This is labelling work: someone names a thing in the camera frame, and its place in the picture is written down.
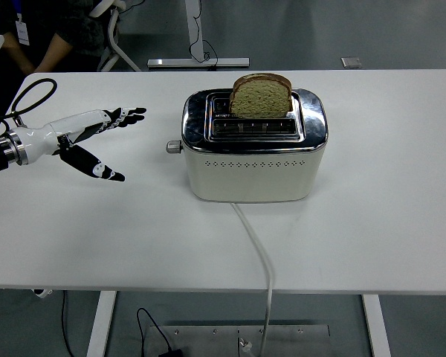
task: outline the power cord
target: power cord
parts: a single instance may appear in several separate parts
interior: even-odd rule
[[[132,8],[133,7],[136,7],[136,6],[139,6],[139,5],[142,5],[144,2],[146,2],[146,0],[142,0],[141,2],[139,2],[138,4],[133,4],[129,9],[127,9],[127,10],[124,10],[123,12],[121,12],[121,13],[119,13],[119,15],[122,15],[123,13],[126,13],[127,11],[130,11],[130,10],[132,10]]]
[[[200,26],[198,26],[198,21],[197,21],[197,20],[200,19],[200,17],[201,17],[201,0],[199,0],[198,3],[199,3],[199,5],[200,5],[200,11],[199,11],[197,17],[193,17],[193,19],[195,20],[195,25],[196,25],[198,31],[197,31],[197,33],[196,33],[196,40],[189,46],[188,51],[190,52],[190,56],[192,56],[192,58],[193,58],[196,62],[198,62],[198,63],[203,63],[203,62],[206,62],[206,61],[209,61],[209,60],[210,60],[210,52],[204,52],[204,53],[203,53],[203,55],[204,55],[204,56],[203,56],[203,58],[204,58],[203,61],[199,61],[199,60],[196,59],[195,56],[193,56],[193,54],[192,54],[192,47],[193,47],[194,44],[196,44],[196,43],[198,42],[198,40],[200,39]],[[218,54],[216,54],[215,48],[213,48],[213,46],[212,46],[206,39],[203,39],[202,42],[205,42],[206,44],[208,44],[208,45],[211,47],[211,49],[213,50],[213,53],[215,54],[216,62],[215,62],[214,65],[209,66],[209,69],[210,69],[210,70],[216,70],[216,65],[218,64]]]
[[[66,336],[66,328],[65,328],[65,305],[66,305],[67,295],[68,295],[68,291],[63,290],[63,292],[62,292],[62,306],[61,306],[61,331],[62,331],[62,337],[65,340],[65,345],[66,345],[66,349],[68,350],[69,356],[74,357],[73,353],[71,352],[71,348],[69,347],[68,337]]]
[[[35,88],[37,85],[39,85],[41,83],[51,83],[53,85],[53,87],[51,88],[51,90],[43,98],[41,98],[40,100],[36,101],[31,106],[29,106],[29,107],[27,107],[25,109],[22,109],[22,110],[16,110],[16,107],[20,103],[20,100],[22,100],[23,97],[31,89]],[[5,125],[5,132],[10,130],[10,126],[5,121],[5,119],[17,118],[18,116],[20,116],[20,115],[22,115],[24,113],[28,113],[29,111],[35,109],[37,106],[41,106],[46,100],[48,100],[54,94],[54,92],[56,91],[57,88],[58,88],[58,83],[56,83],[56,80],[53,80],[51,78],[42,78],[40,80],[37,80],[37,81],[31,83],[27,88],[25,88],[25,90],[22,93],[20,93],[20,95],[13,101],[12,107],[11,107],[11,109],[12,109],[11,113],[0,116],[0,122],[2,122]]]
[[[164,338],[165,342],[167,343],[167,348],[168,348],[168,352],[164,353],[162,355],[159,355],[159,357],[183,357],[183,353],[181,350],[172,350],[169,340],[167,339],[167,337],[164,335],[164,333],[162,332],[161,328],[157,325],[157,323],[155,322],[154,318],[150,315],[150,313],[144,309],[143,307],[139,308],[137,310],[137,322],[139,323],[139,330],[140,330],[140,337],[141,337],[141,345],[140,345],[140,356],[144,357],[143,355],[143,343],[145,341],[145,338],[143,336],[143,330],[142,330],[142,325],[140,324],[140,318],[139,318],[139,312],[140,311],[144,311],[147,316],[149,316],[150,320],[152,320],[152,323],[154,324],[154,326],[157,328],[157,330],[161,333],[162,337]]]
[[[266,250],[262,246],[261,242],[258,239],[258,236],[256,235],[256,232],[254,231],[253,227],[251,227],[251,224],[249,223],[246,216],[243,214],[241,209],[236,203],[230,203],[231,207],[235,210],[236,214],[238,215],[239,219],[241,220],[242,224],[245,226],[246,231],[248,232],[248,236],[251,238],[251,241],[253,242],[253,245],[255,246],[259,258],[262,261],[262,265],[264,266],[265,273],[266,273],[266,281],[268,283],[268,296],[266,299],[266,315],[265,315],[265,324],[262,331],[262,340],[261,340],[261,349],[259,350],[259,357],[263,356],[263,353],[265,351],[266,346],[266,336],[268,334],[268,326],[269,326],[269,317],[271,315],[271,301],[273,298],[273,286],[274,286],[274,273],[273,273],[273,267],[271,265],[271,261],[269,260],[268,254],[266,253]]]

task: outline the toaster vent hole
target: toaster vent hole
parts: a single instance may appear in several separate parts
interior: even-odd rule
[[[290,166],[303,166],[306,162],[301,161],[269,161],[269,162],[226,162],[226,161],[205,161],[206,166],[214,167],[290,167]]]

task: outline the bread slice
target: bread slice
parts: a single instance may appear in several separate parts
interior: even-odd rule
[[[291,82],[283,76],[249,74],[233,85],[230,113],[239,118],[283,118],[291,110]]]

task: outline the toaster knob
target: toaster knob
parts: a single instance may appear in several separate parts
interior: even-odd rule
[[[172,140],[167,143],[167,147],[165,150],[169,154],[179,154],[181,150],[183,149],[181,145],[181,140]]]

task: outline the table leg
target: table leg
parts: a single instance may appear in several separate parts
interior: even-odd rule
[[[378,295],[362,295],[373,357],[391,357]]]
[[[204,60],[203,35],[201,29],[200,1],[185,0],[187,9],[188,36],[190,40],[190,52],[192,58],[183,59],[149,59],[149,68],[197,68],[210,67],[249,67],[249,58],[216,58]]]
[[[101,292],[97,303],[96,316],[89,340],[87,357],[104,357],[107,338],[111,328],[112,313],[117,292]]]

